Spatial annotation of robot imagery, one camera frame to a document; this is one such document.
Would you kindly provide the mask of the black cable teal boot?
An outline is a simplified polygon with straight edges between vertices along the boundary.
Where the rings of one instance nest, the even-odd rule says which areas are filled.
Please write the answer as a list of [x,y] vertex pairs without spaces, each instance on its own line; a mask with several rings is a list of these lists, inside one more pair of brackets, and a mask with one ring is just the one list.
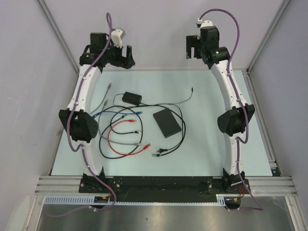
[[116,120],[110,121],[110,130],[113,129],[113,124],[115,124],[116,122],[119,122],[120,120],[122,120],[122,119],[124,119],[124,118],[126,118],[126,115],[122,115],[122,116],[120,116],[119,118],[117,118]]

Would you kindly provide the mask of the black network switch box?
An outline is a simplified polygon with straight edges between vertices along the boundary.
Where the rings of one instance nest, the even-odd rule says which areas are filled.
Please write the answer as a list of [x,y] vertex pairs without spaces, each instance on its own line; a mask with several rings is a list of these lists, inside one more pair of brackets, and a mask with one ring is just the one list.
[[165,138],[182,131],[180,125],[169,108],[154,113],[153,117]]

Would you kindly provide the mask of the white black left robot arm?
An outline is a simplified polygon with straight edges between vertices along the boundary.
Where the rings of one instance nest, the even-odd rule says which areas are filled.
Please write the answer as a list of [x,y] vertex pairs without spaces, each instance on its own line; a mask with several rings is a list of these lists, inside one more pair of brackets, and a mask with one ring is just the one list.
[[107,64],[130,69],[135,65],[132,47],[127,46],[126,55],[122,54],[123,29],[113,29],[111,34],[91,33],[90,44],[79,58],[77,86],[66,109],[59,111],[59,119],[66,131],[70,149],[81,151],[85,173],[95,175],[89,186],[95,192],[106,188],[106,180],[98,175],[103,166],[93,154],[92,141],[98,134],[98,122],[90,114],[90,104],[98,78]]

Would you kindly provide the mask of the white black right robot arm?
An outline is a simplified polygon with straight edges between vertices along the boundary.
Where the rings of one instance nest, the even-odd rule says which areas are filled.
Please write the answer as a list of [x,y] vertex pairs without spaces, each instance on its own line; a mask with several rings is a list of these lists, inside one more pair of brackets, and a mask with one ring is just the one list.
[[227,193],[233,193],[245,178],[240,147],[241,143],[247,142],[249,122],[255,113],[255,107],[247,103],[238,89],[231,69],[231,56],[226,47],[219,45],[217,27],[212,25],[211,21],[202,21],[197,27],[197,35],[186,37],[186,57],[203,60],[214,75],[222,93],[225,113],[217,118],[226,147],[222,188]]

